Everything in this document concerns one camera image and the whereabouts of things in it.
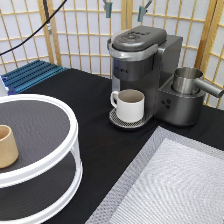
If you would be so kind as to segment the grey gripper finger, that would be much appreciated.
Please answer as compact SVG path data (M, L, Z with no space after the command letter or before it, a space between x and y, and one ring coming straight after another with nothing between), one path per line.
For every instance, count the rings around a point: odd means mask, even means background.
M153 0L148 0L145 6L139 6L138 19L137 19L138 22L143 21L143 17L147 13L147 9L151 5L152 1Z
M109 2L108 0L103 0L104 3L104 11L106 12L106 18L111 18L112 13L112 2Z

